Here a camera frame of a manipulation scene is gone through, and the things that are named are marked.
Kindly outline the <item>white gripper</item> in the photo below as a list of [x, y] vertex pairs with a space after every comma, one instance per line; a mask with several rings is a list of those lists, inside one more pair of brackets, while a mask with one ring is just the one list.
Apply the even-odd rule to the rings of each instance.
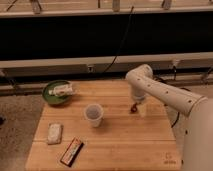
[[[139, 104], [145, 99], [145, 95], [142, 96], [132, 96], [135, 103]], [[138, 106], [139, 114], [141, 117], [145, 117], [147, 115], [147, 105], [146, 104], [140, 104]]]

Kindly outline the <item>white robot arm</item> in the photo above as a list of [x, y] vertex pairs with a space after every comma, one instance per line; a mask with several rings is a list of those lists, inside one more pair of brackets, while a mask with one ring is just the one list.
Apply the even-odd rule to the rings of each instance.
[[147, 64], [128, 71], [125, 79], [134, 101], [148, 93], [188, 118], [181, 171], [213, 171], [213, 98], [155, 81]]

